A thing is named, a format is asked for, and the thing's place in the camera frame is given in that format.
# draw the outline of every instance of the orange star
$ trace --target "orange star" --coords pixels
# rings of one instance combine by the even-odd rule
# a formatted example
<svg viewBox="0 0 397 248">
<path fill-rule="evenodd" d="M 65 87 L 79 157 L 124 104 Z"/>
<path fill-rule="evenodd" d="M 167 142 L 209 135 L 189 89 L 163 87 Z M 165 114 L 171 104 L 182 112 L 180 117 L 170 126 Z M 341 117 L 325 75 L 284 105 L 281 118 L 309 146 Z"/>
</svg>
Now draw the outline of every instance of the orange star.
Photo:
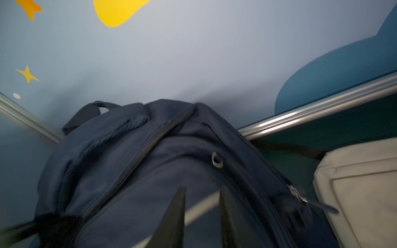
<svg viewBox="0 0 397 248">
<path fill-rule="evenodd" d="M 25 10 L 27 16 L 33 21 L 33 15 L 36 11 L 41 11 L 41 7 L 32 0 L 15 0 Z"/>
<path fill-rule="evenodd" d="M 32 76 L 32 74 L 30 74 L 30 72 L 29 72 L 29 67 L 28 67 L 28 66 L 26 66 L 25 71 L 20 71 L 20 70 L 18 70 L 18 69 L 16 69 L 16 70 L 19 71 L 20 73 L 22 73 L 22 74 L 25 76 L 27 83 L 29 83 L 31 79 L 40 81 L 40 80 L 38 80 L 37 78 L 35 78 L 34 76 Z"/>
</svg>

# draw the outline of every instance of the beige bag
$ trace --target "beige bag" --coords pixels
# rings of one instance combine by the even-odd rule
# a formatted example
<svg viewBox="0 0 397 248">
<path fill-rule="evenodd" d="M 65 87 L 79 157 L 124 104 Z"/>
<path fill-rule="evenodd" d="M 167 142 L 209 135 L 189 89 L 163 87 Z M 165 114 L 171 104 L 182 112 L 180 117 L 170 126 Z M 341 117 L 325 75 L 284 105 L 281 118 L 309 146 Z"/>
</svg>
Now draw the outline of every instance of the beige bag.
<svg viewBox="0 0 397 248">
<path fill-rule="evenodd" d="M 328 152 L 313 184 L 342 247 L 397 247 L 397 138 Z"/>
</svg>

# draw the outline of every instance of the yellow moon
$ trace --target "yellow moon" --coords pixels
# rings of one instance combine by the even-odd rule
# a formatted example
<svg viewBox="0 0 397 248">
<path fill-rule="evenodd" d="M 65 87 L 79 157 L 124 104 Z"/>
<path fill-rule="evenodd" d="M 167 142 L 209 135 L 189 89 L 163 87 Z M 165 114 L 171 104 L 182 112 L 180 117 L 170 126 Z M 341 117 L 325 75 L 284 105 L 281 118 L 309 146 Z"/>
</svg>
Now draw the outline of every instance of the yellow moon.
<svg viewBox="0 0 397 248">
<path fill-rule="evenodd" d="M 94 0 L 99 19 L 108 27 L 117 27 L 128 20 L 150 0 Z"/>
</svg>

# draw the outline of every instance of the metal bar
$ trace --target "metal bar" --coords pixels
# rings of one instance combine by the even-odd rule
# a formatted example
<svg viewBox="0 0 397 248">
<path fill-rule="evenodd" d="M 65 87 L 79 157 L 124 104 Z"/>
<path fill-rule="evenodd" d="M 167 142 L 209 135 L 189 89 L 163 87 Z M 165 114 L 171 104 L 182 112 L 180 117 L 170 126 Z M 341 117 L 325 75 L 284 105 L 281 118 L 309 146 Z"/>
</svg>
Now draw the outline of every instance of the metal bar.
<svg viewBox="0 0 397 248">
<path fill-rule="evenodd" d="M 257 122 L 238 131 L 246 139 L 253 140 L 394 93 L 397 93 L 397 72 Z"/>
<path fill-rule="evenodd" d="M 397 93 L 397 72 L 238 129 L 238 131 L 246 139 L 253 140 L 394 93 Z M 48 127 L 2 94 L 0 94 L 0 113 L 51 144 L 58 144 L 64 138 L 60 132 Z"/>
<path fill-rule="evenodd" d="M 38 134 L 45 141 L 53 145 L 58 144 L 64 137 L 60 132 L 48 127 L 44 122 L 2 94 L 0 94 L 0 113 L 3 113 L 24 128 Z"/>
</svg>

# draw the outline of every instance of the blue wall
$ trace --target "blue wall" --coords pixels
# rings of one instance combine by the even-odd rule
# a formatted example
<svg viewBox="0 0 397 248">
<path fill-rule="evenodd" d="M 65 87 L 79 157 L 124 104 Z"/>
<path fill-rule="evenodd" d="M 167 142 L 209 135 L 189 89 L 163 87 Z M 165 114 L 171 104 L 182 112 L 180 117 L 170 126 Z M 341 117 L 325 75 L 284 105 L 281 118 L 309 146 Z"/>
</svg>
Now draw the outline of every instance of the blue wall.
<svg viewBox="0 0 397 248">
<path fill-rule="evenodd" d="M 118 27 L 101 22 L 92 0 L 35 2 L 31 21 L 0 1 L 0 92 L 60 129 L 96 100 L 201 101 L 235 127 L 259 121 L 275 114 L 294 73 L 375 36 L 397 0 L 151 0 Z M 16 71 L 26 65 L 40 81 Z"/>
<path fill-rule="evenodd" d="M 37 183 L 53 149 L 0 114 L 0 229 L 33 220 Z M 26 240 L 16 247 L 27 247 L 28 243 Z"/>
</svg>

